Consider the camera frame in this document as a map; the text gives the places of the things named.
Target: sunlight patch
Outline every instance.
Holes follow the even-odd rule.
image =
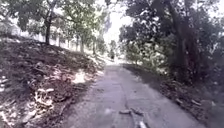
[[[75,74],[75,79],[72,80],[72,83],[79,84],[79,83],[85,83],[86,73],[83,71],[83,69],[79,69],[78,73]]]

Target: ground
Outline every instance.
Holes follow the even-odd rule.
[[[0,37],[1,128],[224,126],[223,75],[217,72],[205,82],[212,88],[186,86],[139,66]]]
[[[59,127],[64,110],[79,101],[102,67],[87,55],[0,37],[0,127]]]
[[[150,128],[204,128],[122,65],[106,66],[68,111],[63,128],[136,128],[141,121]]]
[[[125,65],[126,69],[142,81],[168,97],[182,109],[208,128],[224,127],[223,69],[212,70],[207,79],[192,86],[183,85],[156,72],[136,65]]]

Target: fallen leaves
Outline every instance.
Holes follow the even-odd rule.
[[[18,40],[21,43],[0,42],[0,82],[3,88],[0,112],[11,126],[21,122],[48,127],[48,118],[62,115],[69,104],[83,95],[97,66],[79,53],[25,38]],[[88,81],[74,84],[72,80],[77,79],[80,69],[88,74],[84,76]]]

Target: dirt path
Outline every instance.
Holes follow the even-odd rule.
[[[145,113],[150,128],[204,128],[189,114],[119,65],[108,65],[83,102],[72,106],[66,128],[135,128],[143,118],[119,114],[126,109]]]

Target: tree canopy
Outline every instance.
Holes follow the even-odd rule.
[[[154,67],[181,82],[205,77],[221,54],[222,18],[211,18],[216,1],[125,0],[133,19],[121,28],[127,58]]]
[[[79,38],[83,45],[90,43],[106,16],[95,0],[2,0],[2,3],[0,14],[6,14],[4,8],[7,8],[7,15],[18,19],[21,30],[45,35],[46,44],[56,36]]]

